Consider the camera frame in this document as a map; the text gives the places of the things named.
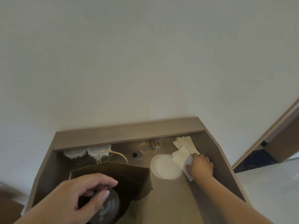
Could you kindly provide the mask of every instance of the person's right hand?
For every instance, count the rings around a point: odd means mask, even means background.
[[[193,179],[202,182],[213,176],[214,164],[210,162],[209,157],[196,153],[193,153],[192,157],[193,161],[191,165],[186,165],[186,169]]]

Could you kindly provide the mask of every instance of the jar with white cover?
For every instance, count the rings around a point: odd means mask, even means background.
[[[63,154],[78,166],[87,163],[90,158],[87,154],[87,148],[65,150],[63,151]]]
[[[104,151],[104,150],[111,151],[111,145],[90,147],[87,149],[87,152],[90,157],[92,157],[96,160],[97,163],[100,163],[98,154],[100,151]],[[109,160],[109,153],[108,152],[100,153],[100,159],[101,159],[102,163],[107,162]]]

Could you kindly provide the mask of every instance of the stack of napkins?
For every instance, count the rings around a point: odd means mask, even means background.
[[[191,165],[193,160],[193,153],[197,153],[198,155],[200,153],[197,151],[190,136],[178,137],[176,141],[173,142],[173,144],[177,147],[178,150],[172,153],[172,160],[182,168],[183,172],[188,177],[188,179],[192,181],[193,178],[187,172],[186,165]]]

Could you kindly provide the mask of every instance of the forearm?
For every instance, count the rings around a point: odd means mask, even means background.
[[[228,224],[272,224],[270,220],[230,192],[214,177],[209,177],[205,181],[196,178],[194,180],[219,209]]]

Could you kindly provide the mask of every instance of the hand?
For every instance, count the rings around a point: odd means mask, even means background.
[[[118,181],[113,178],[100,173],[64,181],[15,224],[85,224],[101,208],[108,197],[107,187],[112,188],[117,183]],[[81,195],[92,196],[94,194],[93,190],[101,192],[81,209],[78,209],[78,197]]]
[[[214,164],[210,162],[209,157],[205,157],[203,154],[197,155],[196,153],[193,153],[192,157],[193,161],[191,165],[186,165],[186,169],[197,183],[213,176]]]

